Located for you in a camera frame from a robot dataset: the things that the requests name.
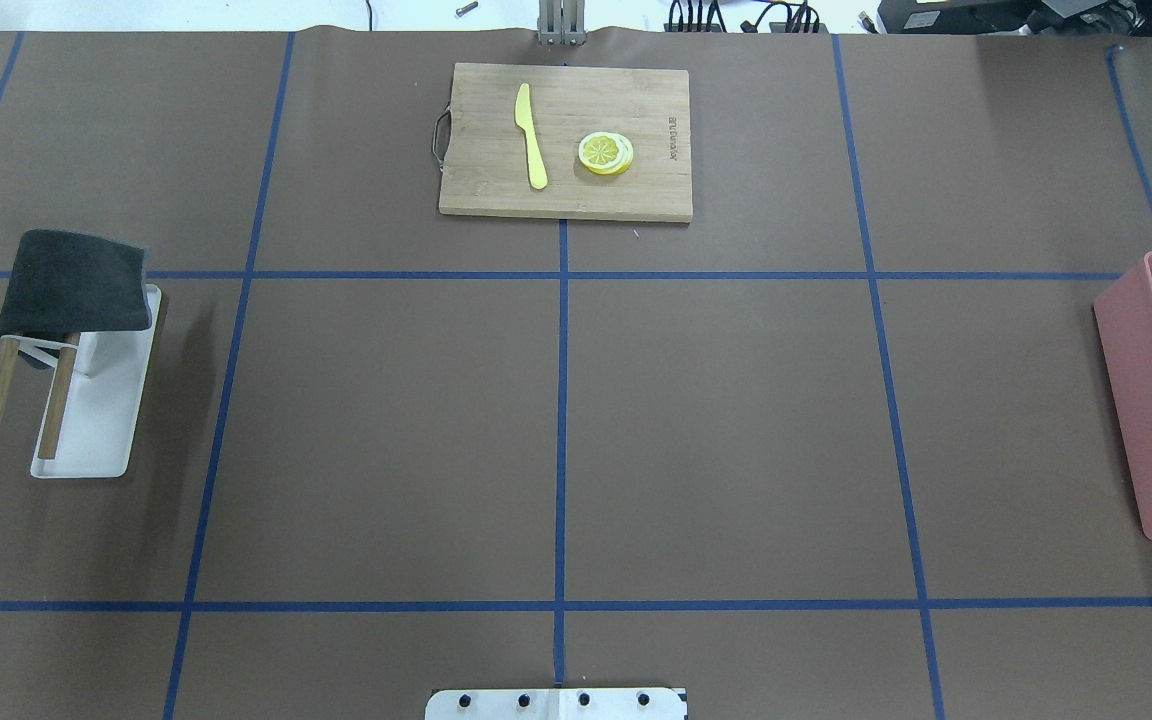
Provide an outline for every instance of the lemon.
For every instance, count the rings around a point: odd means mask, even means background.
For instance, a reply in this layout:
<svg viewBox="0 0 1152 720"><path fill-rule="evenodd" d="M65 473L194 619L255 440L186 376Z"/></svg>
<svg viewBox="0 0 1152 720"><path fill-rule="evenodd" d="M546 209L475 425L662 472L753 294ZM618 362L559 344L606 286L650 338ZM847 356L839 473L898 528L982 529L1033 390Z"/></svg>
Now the lemon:
<svg viewBox="0 0 1152 720"><path fill-rule="evenodd" d="M620 132L590 132L579 142L577 156L589 172L600 176L617 176L630 169L634 145L630 138Z"/></svg>

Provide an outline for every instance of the gray table surface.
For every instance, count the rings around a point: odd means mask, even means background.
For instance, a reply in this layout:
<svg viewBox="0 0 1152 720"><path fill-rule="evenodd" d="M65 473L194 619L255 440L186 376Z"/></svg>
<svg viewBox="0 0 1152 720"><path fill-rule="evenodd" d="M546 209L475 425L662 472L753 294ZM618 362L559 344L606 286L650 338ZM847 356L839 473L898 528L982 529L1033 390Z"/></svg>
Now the gray table surface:
<svg viewBox="0 0 1152 720"><path fill-rule="evenodd" d="M1152 41L532 37L0 35L0 302L32 227L168 297L123 478L18 370L0 717L1152 717ZM690 70L695 222L439 215L454 61Z"/></svg>

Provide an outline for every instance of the knife blade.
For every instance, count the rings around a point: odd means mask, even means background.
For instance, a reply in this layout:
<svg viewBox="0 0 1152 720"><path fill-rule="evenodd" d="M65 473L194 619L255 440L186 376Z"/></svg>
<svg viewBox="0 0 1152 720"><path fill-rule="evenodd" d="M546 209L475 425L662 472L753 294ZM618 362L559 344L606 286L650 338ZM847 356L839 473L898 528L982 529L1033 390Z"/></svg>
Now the knife blade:
<svg viewBox="0 0 1152 720"><path fill-rule="evenodd" d="M550 174L545 172L545 161L540 158L540 143L536 142L536 126L531 119L531 85L522 83L518 94L513 100L513 123L521 129L526 138L526 182L535 190L544 190L550 183Z"/></svg>

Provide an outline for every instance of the knife handle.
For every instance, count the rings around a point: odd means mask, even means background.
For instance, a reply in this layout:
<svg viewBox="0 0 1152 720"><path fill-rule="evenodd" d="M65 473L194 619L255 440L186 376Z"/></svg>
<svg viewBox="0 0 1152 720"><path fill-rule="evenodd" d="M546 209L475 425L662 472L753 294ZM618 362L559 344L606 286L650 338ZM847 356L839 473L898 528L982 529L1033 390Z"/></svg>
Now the knife handle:
<svg viewBox="0 0 1152 720"><path fill-rule="evenodd" d="M545 172L545 161L540 158L540 143L536 142L535 129L524 129L526 137L526 182L535 190L544 190L550 183L550 174Z"/></svg>

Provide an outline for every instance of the cutting board handle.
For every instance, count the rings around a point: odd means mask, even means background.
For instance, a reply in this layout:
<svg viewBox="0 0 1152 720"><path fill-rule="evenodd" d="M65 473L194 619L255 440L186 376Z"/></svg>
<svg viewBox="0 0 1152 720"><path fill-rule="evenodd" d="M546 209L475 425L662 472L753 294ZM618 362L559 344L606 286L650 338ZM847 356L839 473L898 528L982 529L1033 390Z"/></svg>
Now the cutting board handle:
<svg viewBox="0 0 1152 720"><path fill-rule="evenodd" d="M447 118L447 146L452 146L452 100L447 101L447 108L444 108L444 113L438 115L434 120L434 139L430 142L429 150L433 152L434 159L438 160L438 172L444 172L445 160L447 160L447 147L444 147L444 153L438 154L438 128L444 127L444 118Z"/></svg>

